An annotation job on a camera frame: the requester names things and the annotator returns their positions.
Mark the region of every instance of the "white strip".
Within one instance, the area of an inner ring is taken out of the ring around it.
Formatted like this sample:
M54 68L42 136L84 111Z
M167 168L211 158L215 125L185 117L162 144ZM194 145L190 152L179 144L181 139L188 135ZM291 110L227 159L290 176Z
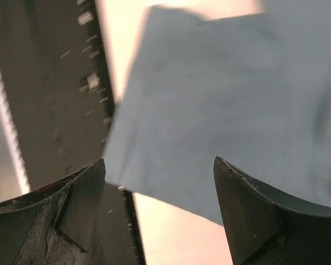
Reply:
M21 156L21 151L17 141L17 131L12 121L12 115L7 103L7 96L2 82L2 76L0 72L0 120L3 125L4 134L8 143L9 152L13 162L13 166L18 179L18 184L22 194L30 192L30 186L28 183L26 169Z

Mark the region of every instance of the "beige surface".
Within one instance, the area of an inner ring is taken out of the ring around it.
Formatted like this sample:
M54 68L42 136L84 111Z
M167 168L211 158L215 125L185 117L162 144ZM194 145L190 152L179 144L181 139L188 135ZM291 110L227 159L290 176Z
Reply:
M147 7L167 3L207 19L259 11L253 0L98 0L116 100L124 94L130 62L142 34ZM222 226L155 199L135 194L148 265L232 264Z

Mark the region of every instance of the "gray-blue fabric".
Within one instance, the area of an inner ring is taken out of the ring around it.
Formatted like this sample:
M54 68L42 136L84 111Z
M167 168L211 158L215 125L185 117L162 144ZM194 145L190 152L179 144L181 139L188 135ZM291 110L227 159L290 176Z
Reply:
M150 9L103 155L107 182L222 224L213 179L221 156L331 206L331 120L322 144L314 138L331 0L265 5L264 14L208 22Z

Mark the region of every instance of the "jagged white edge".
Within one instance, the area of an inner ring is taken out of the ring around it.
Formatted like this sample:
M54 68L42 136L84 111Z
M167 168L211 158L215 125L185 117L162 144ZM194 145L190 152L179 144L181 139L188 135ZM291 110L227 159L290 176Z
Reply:
M18 184L22 194L30 192L26 169L22 159L21 150L18 146L17 131L12 121L9 104L5 92L2 75L0 72L0 120L3 125L5 138L8 144L9 152L11 155L12 163L18 179Z

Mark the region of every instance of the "folded cloth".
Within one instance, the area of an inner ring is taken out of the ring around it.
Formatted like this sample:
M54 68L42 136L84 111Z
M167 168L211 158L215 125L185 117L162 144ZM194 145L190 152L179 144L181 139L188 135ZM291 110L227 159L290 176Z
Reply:
M285 31L277 34L270 19L207 22L151 8L103 154L106 181L222 224L212 171L221 156L269 185L327 204L309 175L308 110L319 90L306 96L310 105L297 103L310 90L303 83L292 89L288 68L298 71L300 62L290 60Z

